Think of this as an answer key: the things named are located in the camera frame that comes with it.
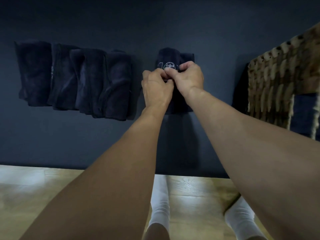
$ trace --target woven basket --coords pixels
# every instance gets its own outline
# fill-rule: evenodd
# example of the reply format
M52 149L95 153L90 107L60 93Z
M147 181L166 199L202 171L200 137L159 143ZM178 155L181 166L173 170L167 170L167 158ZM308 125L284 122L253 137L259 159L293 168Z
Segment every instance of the woven basket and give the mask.
M319 127L320 23L251 60L248 115L290 129L294 95L317 93L311 138Z

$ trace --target person's left arm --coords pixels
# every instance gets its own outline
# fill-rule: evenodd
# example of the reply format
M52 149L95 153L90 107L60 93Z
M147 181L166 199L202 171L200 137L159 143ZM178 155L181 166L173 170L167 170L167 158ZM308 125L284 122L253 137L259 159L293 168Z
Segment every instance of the person's left arm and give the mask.
M143 72L146 108L121 139L45 207L20 240L141 239L157 142L172 98L164 70Z

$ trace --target hand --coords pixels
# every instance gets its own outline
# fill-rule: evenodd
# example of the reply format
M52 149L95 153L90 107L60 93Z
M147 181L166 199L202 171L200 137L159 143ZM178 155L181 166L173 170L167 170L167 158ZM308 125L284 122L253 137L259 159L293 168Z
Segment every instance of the hand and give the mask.
M204 77L201 68L193 61L183 63L179 68L185 71L179 73L177 70L168 67L164 70L168 76L174 79L179 92L187 100L192 88L203 90Z
M168 80L167 83L163 79L169 79L164 70L157 68L153 72L144 71L142 73L143 80L141 81L144 100L146 107L164 107L168 105L172 99L174 90L174 82Z

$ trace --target white sock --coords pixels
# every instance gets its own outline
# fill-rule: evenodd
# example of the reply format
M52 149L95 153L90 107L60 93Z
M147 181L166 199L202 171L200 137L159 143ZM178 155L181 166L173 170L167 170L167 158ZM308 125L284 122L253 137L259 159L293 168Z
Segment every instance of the white sock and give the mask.
M149 226L153 223L163 225L169 232L170 207L168 186L165 175L154 176L152 196L151 196L152 214Z
M267 239L254 222L254 211L242 196L226 211L224 219L237 240L247 240L254 236Z

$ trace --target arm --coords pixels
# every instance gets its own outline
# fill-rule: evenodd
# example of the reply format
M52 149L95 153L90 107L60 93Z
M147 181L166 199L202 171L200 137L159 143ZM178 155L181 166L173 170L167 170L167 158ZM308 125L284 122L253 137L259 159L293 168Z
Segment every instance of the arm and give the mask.
M143 73L146 108L121 139L45 207L21 240L141 239L156 150L173 82L163 70Z
M320 143L236 111L203 90L193 62L168 69L226 172L275 239L316 238Z

